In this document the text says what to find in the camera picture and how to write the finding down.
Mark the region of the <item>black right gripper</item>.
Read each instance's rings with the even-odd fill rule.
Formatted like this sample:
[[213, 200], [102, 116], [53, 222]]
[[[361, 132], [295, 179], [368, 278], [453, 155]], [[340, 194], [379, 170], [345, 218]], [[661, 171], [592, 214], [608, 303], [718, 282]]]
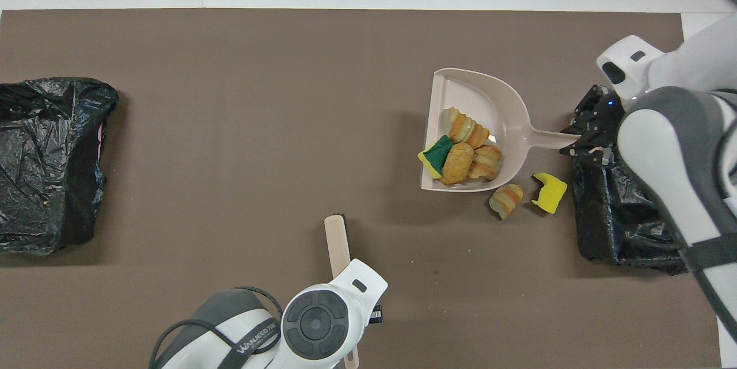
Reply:
[[576, 105], [575, 121], [561, 130], [566, 135], [579, 135], [579, 140], [561, 148], [560, 154], [600, 167], [615, 165], [615, 141], [624, 114], [620, 97], [613, 89], [593, 85]]

